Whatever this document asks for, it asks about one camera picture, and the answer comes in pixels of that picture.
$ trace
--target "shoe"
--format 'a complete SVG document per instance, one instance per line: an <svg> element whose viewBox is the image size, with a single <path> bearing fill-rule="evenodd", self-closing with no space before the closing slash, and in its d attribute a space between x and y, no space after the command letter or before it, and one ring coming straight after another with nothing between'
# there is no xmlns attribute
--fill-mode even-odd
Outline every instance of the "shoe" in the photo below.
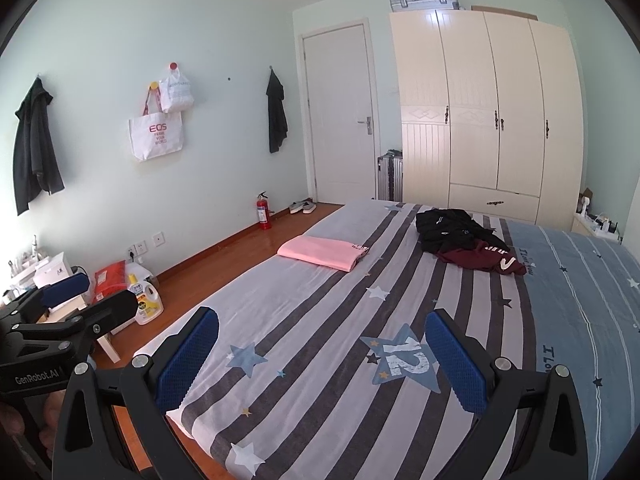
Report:
<svg viewBox="0 0 640 480"><path fill-rule="evenodd" d="M302 206L302 212L305 215L312 213L316 209L316 204L313 202L305 202L305 205Z"/></svg>
<svg viewBox="0 0 640 480"><path fill-rule="evenodd" d="M291 214L295 214L298 211L302 211L302 208L304 207L305 204L306 202L294 202L289 206L289 212Z"/></svg>

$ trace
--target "wooden floor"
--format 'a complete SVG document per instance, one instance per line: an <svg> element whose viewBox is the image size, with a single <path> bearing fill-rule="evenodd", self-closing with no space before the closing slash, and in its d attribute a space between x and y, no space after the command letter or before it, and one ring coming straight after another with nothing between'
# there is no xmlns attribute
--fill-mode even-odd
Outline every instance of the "wooden floor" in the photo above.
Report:
<svg viewBox="0 0 640 480"><path fill-rule="evenodd" d="M160 284L164 312L152 322L144 326L133 324L112 338L111 342L122 358L119 363L112 363L98 347L94 355L98 367L124 366L133 357L133 352L161 333L190 308L206 300L211 294L246 270L271 258L284 242L302 234L339 207L318 204L316 210L311 214L300 212L295 215L283 216L273 222L273 228L270 230L250 232L219 252L167 278ZM126 410L116 408L116 413L136 465L140 469L149 467L149 460L136 436ZM233 477L204 453L194 440L186 437L172 422L171 424L183 446L210 480L233 480Z"/></svg>

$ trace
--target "detergent bottle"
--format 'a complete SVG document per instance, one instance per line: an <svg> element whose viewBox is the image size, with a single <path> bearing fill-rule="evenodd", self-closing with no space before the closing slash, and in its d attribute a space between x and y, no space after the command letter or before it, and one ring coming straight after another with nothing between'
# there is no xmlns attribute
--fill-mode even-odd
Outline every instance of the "detergent bottle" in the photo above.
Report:
<svg viewBox="0 0 640 480"><path fill-rule="evenodd" d="M156 288L149 282L140 283L135 274L129 275L129 282L129 290L138 298L136 322L144 325L160 316L164 309Z"/></svg>

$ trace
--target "finger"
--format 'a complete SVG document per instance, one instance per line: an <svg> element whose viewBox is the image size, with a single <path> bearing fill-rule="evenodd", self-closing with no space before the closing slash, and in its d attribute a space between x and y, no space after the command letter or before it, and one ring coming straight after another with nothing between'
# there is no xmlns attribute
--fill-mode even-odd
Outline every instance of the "finger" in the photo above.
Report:
<svg viewBox="0 0 640 480"><path fill-rule="evenodd" d="M24 421L15 408L0 403L0 424L9 436L24 433Z"/></svg>
<svg viewBox="0 0 640 480"><path fill-rule="evenodd" d="M53 392L52 394L49 394L49 397L47 397L47 400L44 403L44 421L47 426L53 428L54 430L58 427L60 409L62 409L62 401L64 398L64 390L61 392Z"/></svg>
<svg viewBox="0 0 640 480"><path fill-rule="evenodd" d="M56 443L56 430L53 428L45 428L40 432L40 441L44 447L53 451L53 446Z"/></svg>

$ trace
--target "black jacket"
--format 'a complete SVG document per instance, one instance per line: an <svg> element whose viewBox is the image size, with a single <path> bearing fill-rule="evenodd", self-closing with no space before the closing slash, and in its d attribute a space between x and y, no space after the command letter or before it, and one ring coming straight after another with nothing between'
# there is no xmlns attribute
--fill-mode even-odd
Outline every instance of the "black jacket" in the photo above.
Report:
<svg viewBox="0 0 640 480"><path fill-rule="evenodd" d="M282 142L287 138L289 127L287 118L284 115L284 87L271 69L269 86L267 87L269 97L269 151L275 153L280 150Z"/></svg>
<svg viewBox="0 0 640 480"><path fill-rule="evenodd" d="M415 227L420 235L422 250L427 253L447 253L455 249L472 250L476 238L491 247L509 251L507 245L494 235L493 229L485 229L462 209L431 209L415 216Z"/></svg>
<svg viewBox="0 0 640 480"><path fill-rule="evenodd" d="M18 215L41 191L49 194L65 189L53 153L47 105L53 97L36 78L15 115L20 119L14 145L14 193Z"/></svg>

